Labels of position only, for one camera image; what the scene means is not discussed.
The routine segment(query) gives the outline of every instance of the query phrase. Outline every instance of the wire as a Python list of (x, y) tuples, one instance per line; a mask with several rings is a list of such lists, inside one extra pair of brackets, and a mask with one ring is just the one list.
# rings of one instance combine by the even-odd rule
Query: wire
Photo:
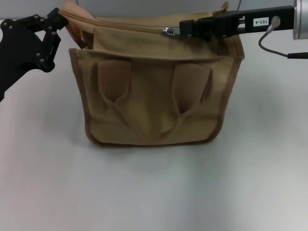
[(241, 4), (242, 4), (242, 0), (240, 0), (239, 5), (237, 6), (237, 11), (240, 10)]
[(263, 47), (263, 45), (261, 44), (263, 39), (268, 35), (268, 32), (266, 32), (259, 40), (259, 47), (262, 48), (263, 50), (267, 51), (267, 52), (270, 52), (270, 53), (273, 53), (273, 54), (278, 54), (278, 55), (281, 55), (283, 57), (288, 57), (287, 54), (283, 54), (283, 53), (280, 53), (278, 51), (273, 51), (273, 50), (270, 50), (270, 49), (267, 49), (265, 47)]

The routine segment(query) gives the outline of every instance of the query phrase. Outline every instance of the label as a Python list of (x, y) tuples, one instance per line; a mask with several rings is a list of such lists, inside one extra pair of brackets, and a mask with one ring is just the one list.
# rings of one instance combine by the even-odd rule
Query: label
[(254, 19), (254, 26), (268, 26), (270, 25), (269, 18), (255, 18)]

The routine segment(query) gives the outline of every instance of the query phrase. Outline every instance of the white table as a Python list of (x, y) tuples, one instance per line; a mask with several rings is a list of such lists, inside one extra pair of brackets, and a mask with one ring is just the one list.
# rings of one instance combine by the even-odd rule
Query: white table
[[(241, 36), (223, 129), (207, 145), (92, 145), (68, 48), (49, 74), (30, 71), (0, 103), (1, 231), (307, 231), (308, 61)], [(308, 51), (292, 32), (264, 45)]]

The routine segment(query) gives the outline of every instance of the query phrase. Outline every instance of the metal zipper pull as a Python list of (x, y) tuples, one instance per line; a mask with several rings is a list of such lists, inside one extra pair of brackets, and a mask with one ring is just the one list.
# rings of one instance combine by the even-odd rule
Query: metal zipper pull
[(162, 28), (162, 35), (173, 37), (180, 35), (180, 28), (178, 27), (164, 27)]

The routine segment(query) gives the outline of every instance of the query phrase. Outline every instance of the tan canvas bag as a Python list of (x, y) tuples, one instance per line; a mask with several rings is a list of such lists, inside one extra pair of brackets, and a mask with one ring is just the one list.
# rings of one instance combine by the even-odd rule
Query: tan canvas bag
[(195, 144), (218, 135), (244, 58), (240, 38), (206, 42), (161, 35), (163, 27), (215, 13), (94, 18), (66, 3), (60, 14), (85, 47), (70, 49), (70, 55), (93, 143)]

